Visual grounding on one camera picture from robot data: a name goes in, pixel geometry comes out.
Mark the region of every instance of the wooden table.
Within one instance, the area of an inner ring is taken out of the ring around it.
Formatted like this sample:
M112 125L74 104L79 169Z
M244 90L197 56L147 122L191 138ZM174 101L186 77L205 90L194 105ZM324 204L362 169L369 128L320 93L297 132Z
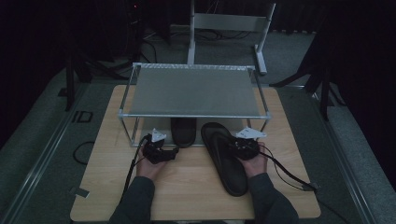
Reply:
M77 196L70 215L74 221L109 220L120 201L125 177L135 153L135 147L130 147L117 116L124 90L125 86L117 86L111 96L80 185L80 188L89 191L90 195L88 198ZM276 90L264 88L263 91L273 118L265 128L268 136L262 141L290 172L309 182ZM131 86L127 102L132 102L133 94L134 86ZM263 120L252 120L251 123L252 128L260 129ZM132 130L134 119L127 119L126 124ZM140 139L140 132L137 133L137 139ZM278 170L291 184L300 186ZM270 161L268 174L276 189L290 200L300 218L320 215L313 192L301 191L285 184L276 174ZM155 186L155 197L151 207L152 220L254 218L250 194L233 197L224 190L205 147L182 148L176 159L168 162L160 173Z

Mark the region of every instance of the sleeve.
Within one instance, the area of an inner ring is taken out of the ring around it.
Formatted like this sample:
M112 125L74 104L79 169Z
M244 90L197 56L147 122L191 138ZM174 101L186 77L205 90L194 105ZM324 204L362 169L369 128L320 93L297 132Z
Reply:
M274 188L268 174L251 177L248 185L256 223L298 223L297 212L289 200Z
M154 191L152 180L143 176L135 177L108 223L150 223Z

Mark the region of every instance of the black slipper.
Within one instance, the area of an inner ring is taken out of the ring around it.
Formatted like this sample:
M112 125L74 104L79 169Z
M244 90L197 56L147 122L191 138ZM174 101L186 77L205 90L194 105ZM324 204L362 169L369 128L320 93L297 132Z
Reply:
M244 195L248 191L248 178L242 163L229 150L229 144L233 144L236 138L216 122L206 123L201 136L223 187L232 196Z
M189 147L195 142L197 119L171 118L172 139L178 147Z

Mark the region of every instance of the gray carpet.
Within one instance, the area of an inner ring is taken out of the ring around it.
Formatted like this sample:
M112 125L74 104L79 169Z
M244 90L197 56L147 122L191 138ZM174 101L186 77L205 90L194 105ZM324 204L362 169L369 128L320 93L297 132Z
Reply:
M261 77L261 83L276 82L292 75L297 70L313 37L313 35L305 34L269 34L264 46L268 75ZM249 35L241 40L198 41L195 63L254 64L251 46L257 39L257 35ZM187 36L173 36L171 45L164 43L156 36L148 40L157 50L158 63L185 63L187 61ZM143 53L152 63L155 61L151 46L144 45ZM305 81L306 77L293 84L304 85ZM51 81L20 128L0 151L2 183L0 216L10 207L24 178L29 174L43 148L46 147L58 123L63 118L74 115L64 112L65 99L57 97L64 83L64 74L58 75ZM79 185L85 169L83 165L73 160L73 151L79 144L95 139L111 91L115 85L122 83L124 82L112 80L100 74L94 78L76 107L77 111L92 112L92 122L68 123L46 172L41 176L17 223L69 223L69 213L74 201L74 196L69 193L69 190ZM333 142L334 140L324 128L329 124L321 119L317 106L304 91L282 88L279 89L279 94L307 172L311 180L321 185L318 199L335 209L349 223L361 223L359 211L348 189L349 186L340 172L339 164L334 159L334 145L337 144ZM372 208L376 223L396 223L396 217L392 213L396 209L394 191L391 187L389 188L386 178L384 180L378 164L370 154L370 148L364 142L359 127L353 123L353 118L350 117L347 108L330 108L329 115L330 124L337 133L336 137L342 143L342 148L348 149L346 150L348 163L361 183L362 191L367 194L367 203ZM91 148L90 144L81 147L81 154L78 154L78 157L87 160ZM364 153L359 150L360 148L365 149ZM320 207L322 215L319 218L303 219L301 222L343 223L340 217L326 206L322 204Z

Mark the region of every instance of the hand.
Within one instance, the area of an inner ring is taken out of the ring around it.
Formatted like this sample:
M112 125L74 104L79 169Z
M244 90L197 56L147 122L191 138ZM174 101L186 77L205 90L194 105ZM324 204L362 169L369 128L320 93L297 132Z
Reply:
M149 160L145 159L143 156L143 147L139 150L139 163L136 165L136 176L144 176L152 181L155 180L158 173L166 165L166 161L159 162L157 164L151 163Z
M263 142L259 142L260 147L260 152L264 153L265 148ZM242 161L242 165L245 168L245 172L247 173L247 178L251 178L254 175L259 175L262 173L267 173L267 162L268 158L264 157L262 154L257 155L255 158L248 160L248 161Z

